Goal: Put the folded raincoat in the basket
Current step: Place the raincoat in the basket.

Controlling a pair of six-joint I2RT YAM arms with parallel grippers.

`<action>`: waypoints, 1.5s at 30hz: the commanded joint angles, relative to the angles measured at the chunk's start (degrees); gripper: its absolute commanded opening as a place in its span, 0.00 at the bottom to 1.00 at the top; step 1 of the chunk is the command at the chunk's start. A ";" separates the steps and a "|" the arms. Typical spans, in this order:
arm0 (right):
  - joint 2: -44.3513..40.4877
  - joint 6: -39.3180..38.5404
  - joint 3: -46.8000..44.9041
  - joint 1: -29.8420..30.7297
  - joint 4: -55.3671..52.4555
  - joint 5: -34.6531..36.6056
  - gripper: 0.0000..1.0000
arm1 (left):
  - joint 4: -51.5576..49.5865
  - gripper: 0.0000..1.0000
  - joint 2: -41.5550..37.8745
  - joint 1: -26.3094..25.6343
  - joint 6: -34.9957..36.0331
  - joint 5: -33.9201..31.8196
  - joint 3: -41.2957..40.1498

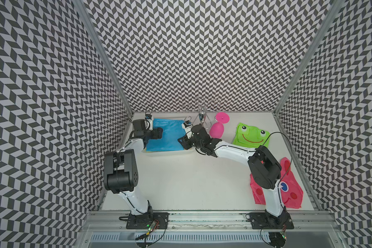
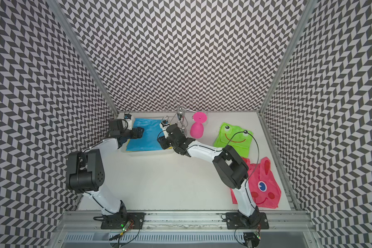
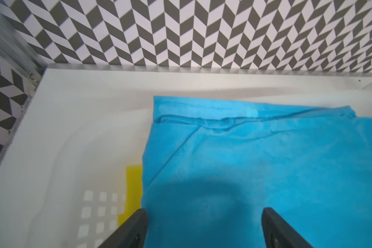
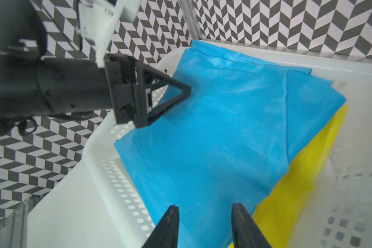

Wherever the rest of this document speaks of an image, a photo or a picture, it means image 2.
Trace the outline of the blue towel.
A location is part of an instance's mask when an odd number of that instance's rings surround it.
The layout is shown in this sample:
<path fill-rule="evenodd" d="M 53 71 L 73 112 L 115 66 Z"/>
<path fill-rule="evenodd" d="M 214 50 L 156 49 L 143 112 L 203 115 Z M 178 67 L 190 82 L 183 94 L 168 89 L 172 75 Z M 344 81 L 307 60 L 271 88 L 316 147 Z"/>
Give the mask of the blue towel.
<path fill-rule="evenodd" d="M 158 135 L 163 135 L 160 120 L 136 118 L 133 127 L 144 128 L 144 133 L 142 138 L 129 140 L 126 147 L 127 152 L 163 151 L 157 141 Z"/>

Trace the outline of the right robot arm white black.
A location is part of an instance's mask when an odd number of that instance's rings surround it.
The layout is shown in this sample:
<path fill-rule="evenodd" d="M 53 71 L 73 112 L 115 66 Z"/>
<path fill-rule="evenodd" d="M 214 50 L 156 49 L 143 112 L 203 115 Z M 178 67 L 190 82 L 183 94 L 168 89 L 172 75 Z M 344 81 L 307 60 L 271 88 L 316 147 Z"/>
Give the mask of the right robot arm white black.
<path fill-rule="evenodd" d="M 249 188 L 249 167 L 230 143 L 216 148 L 186 137 L 176 124 L 160 124 L 160 128 L 163 135 L 158 135 L 157 141 L 162 149 L 171 147 L 182 156 L 211 162 L 222 182 L 233 190 L 239 213 L 251 222 L 259 218 L 260 212 Z"/>

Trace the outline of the green frog raincoat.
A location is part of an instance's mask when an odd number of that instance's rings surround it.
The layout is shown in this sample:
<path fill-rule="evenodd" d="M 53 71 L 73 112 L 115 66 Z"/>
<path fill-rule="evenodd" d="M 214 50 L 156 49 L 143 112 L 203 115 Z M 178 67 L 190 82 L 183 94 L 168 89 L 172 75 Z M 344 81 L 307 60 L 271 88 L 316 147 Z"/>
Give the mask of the green frog raincoat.
<path fill-rule="evenodd" d="M 240 126 L 233 126 L 223 123 L 220 127 L 219 135 L 213 146 L 224 148 L 227 145 L 233 147 L 243 158 L 248 158 L 252 143 L 253 132 Z"/>

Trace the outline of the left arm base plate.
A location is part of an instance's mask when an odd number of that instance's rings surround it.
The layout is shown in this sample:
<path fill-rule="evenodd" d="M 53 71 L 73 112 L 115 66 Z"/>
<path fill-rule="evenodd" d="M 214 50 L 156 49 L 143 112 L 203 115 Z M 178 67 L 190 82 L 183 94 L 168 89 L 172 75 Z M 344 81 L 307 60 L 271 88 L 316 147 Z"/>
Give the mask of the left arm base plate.
<path fill-rule="evenodd" d="M 131 212 L 127 214 L 117 213 L 109 216 L 102 216 L 101 229 L 123 229 L 128 222 L 131 222 L 133 230 L 140 230 L 143 227 L 146 214 L 144 212 Z"/>

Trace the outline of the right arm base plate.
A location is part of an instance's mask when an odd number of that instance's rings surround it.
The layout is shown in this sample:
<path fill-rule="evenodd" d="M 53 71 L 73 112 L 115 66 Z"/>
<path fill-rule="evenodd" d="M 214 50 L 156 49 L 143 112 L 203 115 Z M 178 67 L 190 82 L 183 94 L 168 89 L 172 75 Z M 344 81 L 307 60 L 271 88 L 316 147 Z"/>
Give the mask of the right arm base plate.
<path fill-rule="evenodd" d="M 227 212 L 225 221 L 227 229 L 269 229 L 267 216 L 263 212 L 254 213 L 249 217 L 239 212 Z"/>

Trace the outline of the pink cartoon raincoat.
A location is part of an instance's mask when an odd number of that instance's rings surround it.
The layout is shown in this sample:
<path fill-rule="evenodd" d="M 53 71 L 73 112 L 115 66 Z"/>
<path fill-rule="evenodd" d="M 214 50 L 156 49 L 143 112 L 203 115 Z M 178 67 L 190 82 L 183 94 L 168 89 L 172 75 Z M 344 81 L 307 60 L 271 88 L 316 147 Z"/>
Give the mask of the pink cartoon raincoat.
<path fill-rule="evenodd" d="M 260 208 L 277 209 L 281 199 L 281 189 L 271 170 L 271 161 L 264 157 L 259 164 L 251 164 L 249 159 L 243 159 L 249 167 L 251 176 L 248 184 L 251 196 Z"/>

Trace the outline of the white plastic perforated basket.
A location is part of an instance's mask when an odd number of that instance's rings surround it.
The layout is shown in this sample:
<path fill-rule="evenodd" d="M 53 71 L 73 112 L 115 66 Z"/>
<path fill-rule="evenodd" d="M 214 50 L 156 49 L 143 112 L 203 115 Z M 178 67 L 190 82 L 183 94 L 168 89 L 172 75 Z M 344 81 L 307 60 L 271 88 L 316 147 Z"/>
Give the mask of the white plastic perforated basket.
<path fill-rule="evenodd" d="M 157 141 L 158 137 L 163 136 L 160 127 L 161 119 L 158 117 L 146 116 L 142 113 L 131 114 L 132 127 L 144 129 L 142 138 L 130 139 L 122 145 L 121 152 L 130 156 L 152 156 L 172 154 L 174 150 L 170 147 L 162 149 Z"/>

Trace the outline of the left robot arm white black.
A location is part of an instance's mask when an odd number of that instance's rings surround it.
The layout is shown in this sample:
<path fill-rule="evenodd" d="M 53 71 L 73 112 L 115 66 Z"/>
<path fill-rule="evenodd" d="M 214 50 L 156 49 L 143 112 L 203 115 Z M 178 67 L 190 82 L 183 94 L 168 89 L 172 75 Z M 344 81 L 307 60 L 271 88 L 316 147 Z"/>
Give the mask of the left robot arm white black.
<path fill-rule="evenodd" d="M 67 189 L 94 200 L 104 216 L 127 215 L 123 201 L 115 197 L 104 183 L 104 158 L 119 150 L 128 140 L 142 138 L 144 128 L 134 128 L 134 120 L 126 114 L 122 119 L 109 121 L 109 131 L 101 142 L 70 153 L 66 161 Z"/>

